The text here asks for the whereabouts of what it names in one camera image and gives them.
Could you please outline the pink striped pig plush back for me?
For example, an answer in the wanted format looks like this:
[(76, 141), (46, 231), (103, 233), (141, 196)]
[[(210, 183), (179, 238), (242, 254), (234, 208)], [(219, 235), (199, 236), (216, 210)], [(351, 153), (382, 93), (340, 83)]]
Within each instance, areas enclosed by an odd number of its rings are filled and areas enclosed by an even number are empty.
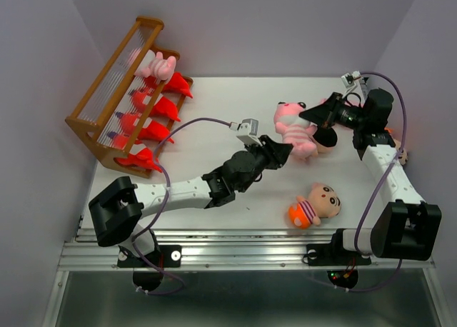
[(293, 146), (291, 155), (304, 161), (310, 156), (318, 156), (317, 145), (311, 138), (317, 127), (299, 116), (305, 110), (304, 102), (280, 101), (273, 116), (276, 133), (281, 135), (284, 144)]

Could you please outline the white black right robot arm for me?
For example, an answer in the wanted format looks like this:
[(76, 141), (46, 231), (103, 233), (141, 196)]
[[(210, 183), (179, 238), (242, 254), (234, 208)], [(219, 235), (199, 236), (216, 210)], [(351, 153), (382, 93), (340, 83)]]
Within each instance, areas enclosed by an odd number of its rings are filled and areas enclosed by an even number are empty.
[(355, 252), (378, 258), (427, 261), (432, 254), (441, 222), (441, 210), (426, 203), (409, 181), (398, 158), (395, 143), (386, 130), (393, 96), (383, 89), (369, 91), (360, 106), (350, 106), (340, 93), (299, 116), (320, 130), (335, 124), (353, 131), (353, 147), (377, 182), (373, 194), (384, 209), (371, 228), (359, 226), (335, 232), (328, 254), (344, 263)]

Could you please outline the pink striped pig plush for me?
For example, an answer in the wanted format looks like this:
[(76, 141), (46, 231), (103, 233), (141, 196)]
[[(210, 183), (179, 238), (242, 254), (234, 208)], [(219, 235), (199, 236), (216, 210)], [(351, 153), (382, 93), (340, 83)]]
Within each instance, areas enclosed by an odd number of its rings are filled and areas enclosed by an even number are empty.
[(311, 138), (317, 127), (299, 116), (305, 110), (304, 102), (280, 101), (273, 116), (276, 133), (281, 135), (284, 144), (293, 146), (291, 155), (304, 161), (310, 156), (318, 156), (317, 145)]
[(176, 64), (175, 56), (169, 56), (165, 59), (162, 52), (154, 53), (148, 50), (136, 68), (134, 75), (143, 78), (152, 76), (161, 81), (169, 81), (175, 72)]

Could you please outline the pink striped pig plush front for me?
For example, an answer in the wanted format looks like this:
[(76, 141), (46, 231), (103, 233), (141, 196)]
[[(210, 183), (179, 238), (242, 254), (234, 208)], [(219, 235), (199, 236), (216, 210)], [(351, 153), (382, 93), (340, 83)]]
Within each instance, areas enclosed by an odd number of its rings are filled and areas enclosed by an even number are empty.
[(152, 76), (161, 81), (169, 81), (175, 72), (176, 64), (175, 56), (169, 56), (165, 59), (162, 52), (154, 53), (148, 50), (136, 68), (134, 75), (143, 78)]

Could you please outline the red shark plush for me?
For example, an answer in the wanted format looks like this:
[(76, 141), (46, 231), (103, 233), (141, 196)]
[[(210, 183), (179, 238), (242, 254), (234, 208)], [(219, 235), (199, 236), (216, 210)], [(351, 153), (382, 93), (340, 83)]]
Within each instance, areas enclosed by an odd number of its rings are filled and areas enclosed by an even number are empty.
[[(136, 113), (142, 114), (152, 99), (152, 91), (147, 88), (132, 89), (129, 92), (131, 104)], [(156, 100), (149, 117), (162, 116), (171, 119), (172, 121), (180, 121), (179, 110), (177, 105), (163, 95), (159, 95)]]
[[(140, 122), (140, 113), (121, 113), (116, 112), (115, 117), (119, 120), (121, 130), (125, 134), (132, 134)], [(170, 131), (162, 124), (147, 118), (141, 128), (137, 138), (140, 140), (163, 141)]]
[[(144, 78), (144, 83), (151, 89), (155, 89), (160, 82), (160, 80), (153, 76)], [(172, 77), (164, 84), (163, 91), (183, 94), (190, 98), (193, 97), (191, 93), (191, 85), (179, 72), (174, 72)]]
[[(115, 149), (124, 149), (129, 141), (129, 136), (118, 134), (115, 131), (110, 131), (106, 135), (111, 140), (111, 146)], [(131, 168), (143, 168), (151, 171), (162, 172), (162, 170), (153, 162), (154, 154), (145, 144), (139, 140), (135, 140), (130, 149), (129, 154), (124, 158), (115, 157), (116, 163), (121, 166), (129, 166)]]

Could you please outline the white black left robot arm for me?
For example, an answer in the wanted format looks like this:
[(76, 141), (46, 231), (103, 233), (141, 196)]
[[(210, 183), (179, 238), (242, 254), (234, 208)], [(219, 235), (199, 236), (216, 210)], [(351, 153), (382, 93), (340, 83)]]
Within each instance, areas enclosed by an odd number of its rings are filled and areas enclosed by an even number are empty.
[(193, 179), (144, 184), (133, 183), (128, 176), (118, 177), (89, 202), (97, 244), (117, 246), (142, 265), (150, 266), (158, 260), (159, 245), (154, 232), (139, 225), (141, 219), (166, 211), (231, 203), (237, 193), (246, 192), (257, 182), (263, 171), (282, 168), (292, 148), (291, 144), (262, 135), (218, 168)]

